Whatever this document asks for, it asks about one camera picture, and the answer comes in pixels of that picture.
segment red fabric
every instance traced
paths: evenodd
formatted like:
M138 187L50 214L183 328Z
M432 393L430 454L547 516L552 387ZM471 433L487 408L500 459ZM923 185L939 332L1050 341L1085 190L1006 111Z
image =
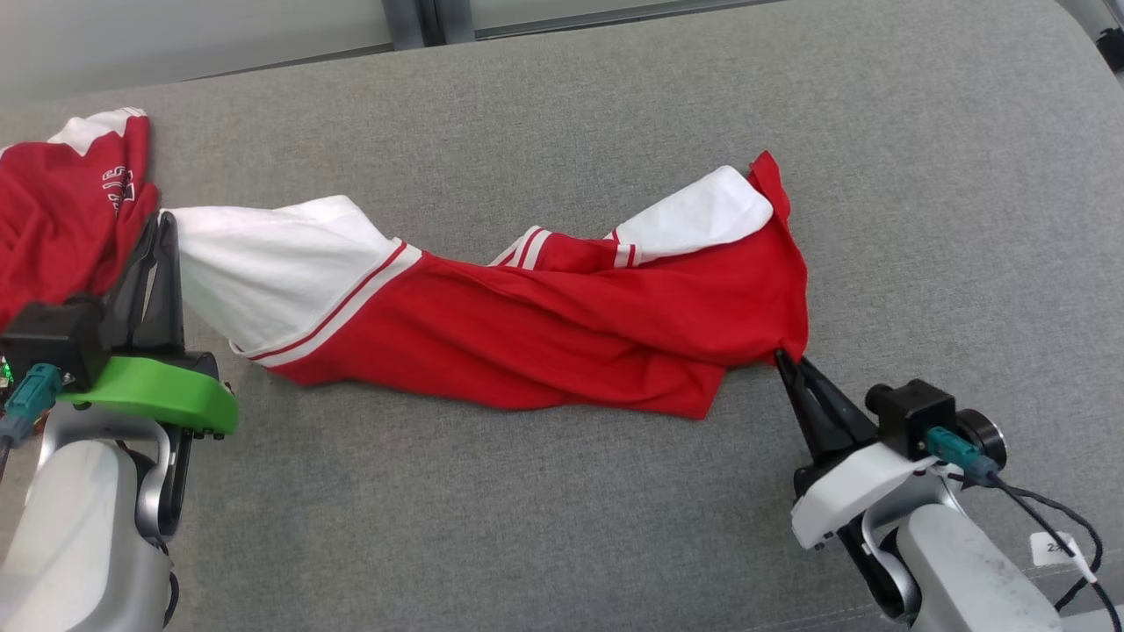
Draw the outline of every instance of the red fabric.
M615 241L559 234L535 270L425 253L319 347L272 370L497 408L596 404L700 419L728 367L779 346L799 358L808 340L807 269L780 171L769 154L752 170L773 217L744 240L626 269L613 269Z
M103 295L117 280L158 195L147 183L148 118L125 125L85 155L65 143L20 143L0 155L0 331L28 301Z

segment cable label tag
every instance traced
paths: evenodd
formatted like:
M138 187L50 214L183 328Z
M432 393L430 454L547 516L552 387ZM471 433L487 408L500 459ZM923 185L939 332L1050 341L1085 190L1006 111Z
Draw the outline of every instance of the cable label tag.
M1077 548L1077 542L1073 541L1072 535L1061 531L1058 532L1058 535L1061 535L1061 539L1066 541L1066 544L1068 544L1078 557L1081 556L1081 550ZM1062 549L1061 545L1044 531L1031 534L1031 554L1034 557L1034 566L1071 563L1066 549Z

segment black cable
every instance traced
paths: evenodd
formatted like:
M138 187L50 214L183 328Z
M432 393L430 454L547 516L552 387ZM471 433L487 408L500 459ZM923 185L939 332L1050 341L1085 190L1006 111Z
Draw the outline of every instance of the black cable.
M1077 553L1073 551L1073 549L1070 548L1069 543L1062 540L1061 535L1058 534L1058 531L1053 526L1051 526L1049 522L1046 522L1046 518L1042 517L1042 514L1034 511L1034 507L1027 505L1026 500L1023 500L1023 498L1017 494L1017 491L1025 491L1024 489L1018 489L1016 491L1017 488L1010 487L1009 485L1004 482L1004 480L999 478L998 472L994 471L988 472L987 478L989 481L991 481L992 485L995 485L1004 494L1009 496L1010 499L1015 502L1015 504L1022 507L1022 509L1026 512L1027 515L1034 518L1034 522L1039 523L1039 525L1042 526L1042 529L1044 529L1045 532L1049 533L1051 538L1053 538L1054 542L1057 542L1058 545L1061 547L1063 551L1066 551L1067 556L1069 556L1070 558L1077 557ZM1108 619L1113 622L1113 632L1124 632L1124 630L1121 630L1120 614L1116 612L1116 607L1113 605L1112 599L1108 598L1108 594L1105 593L1105 587L1102 586L1099 581L1093 583L1091 586L1094 592L1097 593L1097 597L1100 598L1100 603L1105 605L1105 610L1108 611Z
M1048 507L1058 509L1059 512L1069 516L1069 520L1085 527L1085 531L1089 533L1089 539L1093 540L1093 547L1094 547L1093 563L1089 565L1089 570L1091 570L1093 572L1097 572L1098 570L1100 570L1100 561L1105 554L1105 544L1100 540L1100 534L1097 533L1097 530L1094 529L1091 524L1089 524L1089 521L1085 520L1085 517L1081 516L1081 514L1075 512L1073 509L1067 507L1066 505L1062 505L1057 500L1046 498L1041 494L1035 494L1034 491L1031 491L1028 489L1022 489L1018 487L1012 487L1010 490L1024 498L1030 498L1041 505L1045 505ZM1089 581L1084 577L1078 579L1077 584L1073 584L1073 586L1064 595L1062 595L1062 597L1058 599L1057 603L1054 603L1054 610L1061 612L1061 608L1068 606L1070 602L1073 601L1073 597L1076 597L1077 594L1080 593L1081 589L1088 585Z
M171 623L172 615L175 614L175 606L180 603L180 580L175 578L174 572L169 572L167 581L172 585L172 596L167 599L167 610L164 611L164 628Z
M9 452L11 452L11 437L0 439L0 482L3 482L3 469L8 467Z

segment teal cable connector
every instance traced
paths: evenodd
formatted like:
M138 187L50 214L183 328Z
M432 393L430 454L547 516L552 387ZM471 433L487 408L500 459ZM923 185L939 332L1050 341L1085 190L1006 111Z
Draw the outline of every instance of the teal cable connector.
M19 448L31 436L35 421L55 405L63 390L63 377L51 364L36 364L24 376L4 405L0 417L0 442Z
M984 487L994 485L989 475L998 473L999 464L990 457L981 454L979 448L964 441L955 433L940 426L930 428L926 445L930 454L959 466L960 469L964 470L964 476L976 485Z

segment garment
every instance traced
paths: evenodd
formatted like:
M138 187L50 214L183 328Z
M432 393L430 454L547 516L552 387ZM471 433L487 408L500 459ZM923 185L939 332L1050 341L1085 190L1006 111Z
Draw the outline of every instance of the garment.
M0 329L28 301L112 287L156 208L148 130L125 108L0 150Z
M703 418L728 367L807 343L807 271L769 154L749 181L720 168L605 240L533 227L487 267L388 240L342 196L170 213L184 300L301 385Z

